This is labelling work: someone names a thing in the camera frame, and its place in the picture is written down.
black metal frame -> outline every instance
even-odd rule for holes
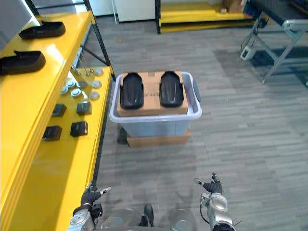
[[[93,14],[93,11],[92,11],[92,8],[91,8],[91,5],[90,5],[90,2],[89,0],[83,0],[82,2],[76,2],[76,3],[68,3],[68,4],[62,4],[62,5],[51,5],[51,6],[39,6],[39,7],[36,7],[32,0],[25,0],[26,4],[28,5],[29,9],[31,10],[31,12],[35,15],[35,16],[38,16],[39,15],[39,12],[38,10],[40,9],[49,9],[49,8],[59,8],[59,7],[64,7],[64,6],[75,6],[75,5],[85,5],[86,6],[86,9],[87,11],[91,11],[92,14]],[[111,63],[110,63],[110,60],[109,60],[109,57],[108,57],[108,54],[107,54],[107,50],[105,48],[105,45],[104,45],[104,42],[103,42],[103,39],[102,39],[102,36],[101,36],[101,33],[100,33],[100,30],[97,26],[97,23],[96,23],[96,19],[95,19],[95,16],[93,14],[93,18],[94,18],[94,24],[92,24],[93,26],[93,29],[94,29],[94,32],[95,32],[95,35],[96,35],[96,38],[98,40],[98,43],[101,47],[101,50],[103,52],[103,55],[104,55],[104,58],[105,58],[105,61],[103,59],[101,59],[98,55],[96,55],[95,53],[91,52],[89,49],[87,49],[85,46],[81,45],[81,47],[87,51],[89,54],[91,54],[93,57],[95,57],[96,59],[98,59],[99,61],[101,61],[103,64],[105,64],[106,66],[111,66]],[[115,77],[115,74],[114,74],[114,71],[113,71],[113,68],[111,66],[111,69],[112,69],[112,79],[115,81],[116,77]]]
[[[158,34],[161,33],[159,20],[160,20],[160,0],[155,0],[155,21],[156,21],[156,29],[157,29]]]

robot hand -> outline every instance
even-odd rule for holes
[[[222,185],[220,183],[219,178],[217,177],[217,175],[215,173],[212,173],[212,179],[213,181],[210,183],[203,183],[202,181],[200,181],[198,178],[194,178],[194,182],[196,182],[197,184],[202,185],[205,190],[207,190],[209,193],[220,193],[222,194]]]
[[[81,196],[80,205],[89,205],[92,206],[93,203],[98,200],[102,195],[108,193],[111,190],[111,187],[105,188],[99,192],[97,192],[97,188],[92,185],[92,183],[88,184],[84,193]]]

white cabinet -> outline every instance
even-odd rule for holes
[[[155,0],[115,0],[120,22],[155,19]]]
[[[112,2],[114,0],[90,0],[91,8],[95,16],[114,14]]]

yellow table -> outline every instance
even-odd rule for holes
[[[253,25],[243,13],[220,13],[221,6],[206,2],[162,3],[161,32]]]
[[[102,76],[88,77],[79,69],[82,75],[76,76],[77,80],[84,79],[88,83],[83,90],[85,95],[93,90],[100,94],[98,100],[90,100],[91,115],[76,113],[82,96],[75,99],[69,91],[59,97],[57,103],[63,103],[67,109],[63,117],[51,117],[48,126],[59,125],[63,129],[60,139],[41,141],[9,230],[26,227],[26,230],[62,231],[69,227],[72,213],[80,206],[81,195],[93,177],[111,79],[111,67],[103,70]],[[102,87],[92,89],[94,79],[100,80]],[[88,123],[88,134],[74,138],[70,135],[71,123],[79,121]]]
[[[1,230],[9,227],[43,132],[93,15],[62,13],[38,19],[61,21],[66,32],[56,38],[32,40],[16,35],[1,54],[41,51],[46,58],[45,66],[37,72],[0,77]]]

metal frame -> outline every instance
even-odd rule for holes
[[[64,6],[75,6],[75,5],[85,5],[86,6],[86,9],[87,11],[91,11],[92,14],[93,14],[93,11],[92,11],[92,8],[91,8],[91,5],[90,5],[90,2],[89,0],[83,0],[82,2],[76,2],[76,3],[68,3],[68,4],[62,4],[62,5],[51,5],[51,6],[38,6],[36,7],[32,0],[25,0],[26,4],[28,5],[29,9],[31,10],[31,12],[34,14],[34,16],[38,16],[39,15],[39,12],[38,10],[40,9],[49,9],[49,8],[59,8],[59,7],[64,7]],[[95,57],[96,59],[98,59],[100,62],[102,62],[103,64],[105,64],[106,66],[111,66],[111,69],[112,69],[112,79],[113,81],[115,81],[116,77],[115,77],[115,74],[114,74],[114,71],[113,71],[113,68],[112,68],[112,65],[110,63],[110,60],[109,60],[109,57],[108,57],[108,54],[107,54],[107,50],[105,48],[105,45],[104,45],[104,42],[103,42],[103,39],[102,39],[102,36],[101,36],[101,33],[100,33],[100,30],[97,26],[97,23],[96,23],[96,18],[93,14],[93,18],[94,18],[94,23],[92,23],[92,26],[93,26],[93,29],[94,29],[94,32],[95,32],[95,35],[96,35],[96,38],[98,40],[98,43],[101,47],[101,50],[103,52],[103,55],[104,55],[104,58],[105,58],[105,61],[103,59],[101,59],[98,55],[96,55],[95,53],[91,52],[89,49],[87,49],[85,46],[81,45],[81,48],[83,48],[85,51],[87,51],[89,54],[91,54],[93,57]]]
[[[297,41],[302,37],[302,35],[306,32],[307,29],[307,23],[308,20],[286,20],[284,24],[282,25],[282,28],[284,31],[291,37],[290,44],[285,48],[281,56],[277,56],[270,48],[269,46],[257,35],[257,28],[259,26],[259,21],[262,18],[262,13],[260,14],[259,18],[255,21],[254,26],[252,27],[252,30],[248,37],[245,39],[246,43],[244,44],[244,47],[248,45],[251,38],[254,38],[259,44],[264,48],[264,50],[269,54],[269,56],[274,60],[274,66],[270,68],[270,70],[265,74],[263,77],[261,83],[262,85],[265,83],[267,78],[271,77],[272,74],[277,70],[277,68],[286,63],[294,62],[295,59],[286,59],[287,55],[290,53],[292,48],[295,46]]]
[[[157,33],[161,34],[159,20],[160,20],[160,0],[155,0],[156,29],[157,29]]]

